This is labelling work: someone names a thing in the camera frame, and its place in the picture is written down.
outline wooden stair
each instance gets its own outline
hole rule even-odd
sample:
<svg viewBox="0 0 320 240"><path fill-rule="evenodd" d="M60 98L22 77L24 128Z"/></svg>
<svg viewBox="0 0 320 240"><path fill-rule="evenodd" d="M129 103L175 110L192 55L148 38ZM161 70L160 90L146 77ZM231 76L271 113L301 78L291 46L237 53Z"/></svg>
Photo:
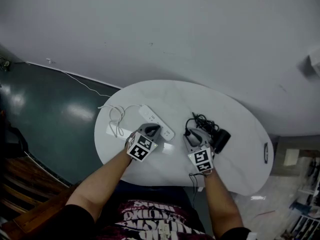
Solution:
<svg viewBox="0 0 320 240"><path fill-rule="evenodd" d="M0 206L12 211L1 214L7 220L32 210L68 189L28 156L2 159L0 173Z"/></svg>

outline table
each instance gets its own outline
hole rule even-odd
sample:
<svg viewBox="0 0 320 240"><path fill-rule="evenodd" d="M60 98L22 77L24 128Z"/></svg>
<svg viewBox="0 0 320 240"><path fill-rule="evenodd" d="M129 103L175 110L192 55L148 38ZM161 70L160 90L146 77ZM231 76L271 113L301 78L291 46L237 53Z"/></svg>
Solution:
<svg viewBox="0 0 320 240"><path fill-rule="evenodd" d="M261 123L244 106L231 97L202 85L173 80L150 80L130 85L116 92L106 105L127 107L148 105L175 133L170 141L159 137L158 147L144 162L133 161L122 180L141 186L193 186L189 173L196 169L187 156L183 133L192 112L214 120L231 138L213 164L227 189L241 195L257 192L267 181L274 161L271 140ZM120 126L129 134L146 123L130 107ZM103 164L124 148L124 138L115 138L107 126L109 108L102 108L96 119L94 142ZM268 143L268 163L264 160L264 144ZM198 186L204 179L197 176Z"/></svg>

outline white wall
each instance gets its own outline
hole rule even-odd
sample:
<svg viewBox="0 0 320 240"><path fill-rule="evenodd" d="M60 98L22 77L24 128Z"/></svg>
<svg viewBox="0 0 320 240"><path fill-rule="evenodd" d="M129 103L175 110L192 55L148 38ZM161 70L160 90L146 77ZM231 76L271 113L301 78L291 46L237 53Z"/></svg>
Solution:
<svg viewBox="0 0 320 240"><path fill-rule="evenodd" d="M121 87L199 83L269 133L320 133L320 78L298 69L320 46L320 0L0 0L0 43Z"/></svg>

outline black cable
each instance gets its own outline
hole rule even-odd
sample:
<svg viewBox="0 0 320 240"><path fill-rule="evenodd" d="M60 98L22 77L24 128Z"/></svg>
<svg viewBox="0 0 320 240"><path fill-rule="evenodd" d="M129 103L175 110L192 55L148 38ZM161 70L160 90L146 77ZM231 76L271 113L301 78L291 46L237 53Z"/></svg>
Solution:
<svg viewBox="0 0 320 240"><path fill-rule="evenodd" d="M189 178L190 180L192 181L192 190L193 190L193 198L192 198L192 208L194 209L195 208L195 199L196 199L196 195L197 195L197 188L198 188L198 180L197 180L197 175L202 175L204 177L207 177L206 174L203 174L203 173L189 173Z"/></svg>
<svg viewBox="0 0 320 240"><path fill-rule="evenodd" d="M214 121L208 120L203 114L195 114L192 112L193 118L190 118L185 123L184 135L189 136L191 133L188 129L188 123L192 120L195 121L196 128L200 128L210 135L213 142L215 134L219 131L220 127Z"/></svg>

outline floor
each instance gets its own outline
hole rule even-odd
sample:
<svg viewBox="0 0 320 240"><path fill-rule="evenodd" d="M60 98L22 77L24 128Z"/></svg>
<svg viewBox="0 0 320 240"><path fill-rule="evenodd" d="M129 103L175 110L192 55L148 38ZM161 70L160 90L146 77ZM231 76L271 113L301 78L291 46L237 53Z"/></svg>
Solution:
<svg viewBox="0 0 320 240"><path fill-rule="evenodd" d="M101 94L111 96L118 91L77 79ZM29 151L45 166L74 184L102 165L93 133L97 107L107 97L97 95L62 72L25 63L14 64L11 72L0 71L0 84L1 108L6 110L12 126L26 138ZM301 159L300 163L308 165ZM270 176L253 196L232 194L245 226L258 232L259 240L273 240L296 222L299 213L288 207L299 196L297 190L303 181L303 174ZM185 190L192 197L192 188ZM195 208L206 232L212 235L205 191L197 193Z"/></svg>

